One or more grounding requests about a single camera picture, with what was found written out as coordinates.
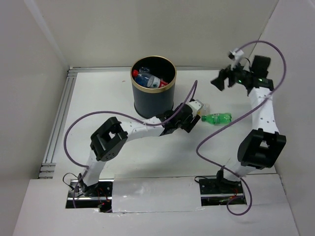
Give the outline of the green soda bottle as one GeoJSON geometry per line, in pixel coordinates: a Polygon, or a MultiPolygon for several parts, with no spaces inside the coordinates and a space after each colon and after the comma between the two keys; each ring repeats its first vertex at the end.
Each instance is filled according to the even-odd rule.
{"type": "Polygon", "coordinates": [[[226,125],[231,123],[232,114],[231,113],[209,114],[201,116],[201,120],[212,125],[226,125]]]}

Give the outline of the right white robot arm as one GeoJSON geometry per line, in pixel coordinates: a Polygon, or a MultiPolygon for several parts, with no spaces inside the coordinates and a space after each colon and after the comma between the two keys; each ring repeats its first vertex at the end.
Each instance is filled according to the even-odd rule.
{"type": "Polygon", "coordinates": [[[228,161],[224,168],[217,172],[215,188],[221,193],[227,192],[238,184],[240,179],[255,170],[274,166],[286,144],[286,137],[281,135],[274,117],[273,81],[267,78],[271,59],[265,56],[254,56],[249,70],[240,64],[232,64],[219,71],[211,84],[220,91],[224,90],[224,81],[228,86],[235,83],[243,85],[250,99],[252,129],[240,143],[237,160],[228,161]]]}

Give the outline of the small bottle yellow cap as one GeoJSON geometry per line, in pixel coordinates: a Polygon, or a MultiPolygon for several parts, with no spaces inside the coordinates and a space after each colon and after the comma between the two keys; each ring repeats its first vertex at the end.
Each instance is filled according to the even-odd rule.
{"type": "Polygon", "coordinates": [[[204,104],[202,108],[198,111],[199,116],[207,116],[210,114],[210,105],[204,104]]]}

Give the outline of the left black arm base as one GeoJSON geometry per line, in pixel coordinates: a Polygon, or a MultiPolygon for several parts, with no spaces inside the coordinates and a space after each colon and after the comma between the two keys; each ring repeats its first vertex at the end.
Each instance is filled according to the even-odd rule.
{"type": "Polygon", "coordinates": [[[68,187],[65,208],[95,208],[102,213],[112,213],[113,179],[101,179],[96,188],[87,193],[77,184],[77,176],[73,173],[64,174],[62,181],[68,187]]]}

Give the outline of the clear bottle red label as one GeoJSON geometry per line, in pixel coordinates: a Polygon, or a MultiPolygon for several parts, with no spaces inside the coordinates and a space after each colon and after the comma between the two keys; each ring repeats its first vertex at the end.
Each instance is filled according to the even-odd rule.
{"type": "Polygon", "coordinates": [[[148,82],[149,89],[162,88],[168,85],[168,82],[152,75],[148,82]]]}

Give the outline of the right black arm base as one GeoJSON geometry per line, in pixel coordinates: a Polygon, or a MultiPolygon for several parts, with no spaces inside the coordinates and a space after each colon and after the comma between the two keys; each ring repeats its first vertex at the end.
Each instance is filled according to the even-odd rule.
{"type": "Polygon", "coordinates": [[[241,182],[225,180],[222,170],[215,177],[196,176],[194,181],[199,185],[203,207],[247,204],[241,182]]]}

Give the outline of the clear bottle blue label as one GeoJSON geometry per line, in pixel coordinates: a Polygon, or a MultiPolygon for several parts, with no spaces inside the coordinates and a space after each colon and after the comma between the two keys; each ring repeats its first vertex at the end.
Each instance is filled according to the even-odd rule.
{"type": "Polygon", "coordinates": [[[135,69],[132,71],[132,76],[134,81],[145,88],[148,88],[148,82],[151,78],[152,74],[149,68],[147,67],[140,67],[139,69],[135,69]]]}

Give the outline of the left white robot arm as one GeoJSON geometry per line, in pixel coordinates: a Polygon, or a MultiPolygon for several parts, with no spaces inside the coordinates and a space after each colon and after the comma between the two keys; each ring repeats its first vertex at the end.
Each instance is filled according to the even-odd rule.
{"type": "Polygon", "coordinates": [[[140,122],[120,122],[116,117],[109,118],[91,135],[87,167],[78,177],[80,191],[85,196],[95,194],[106,162],[115,158],[126,142],[172,134],[178,128],[191,132],[200,120],[198,112],[202,107],[201,102],[193,100],[175,111],[166,111],[140,122]]]}

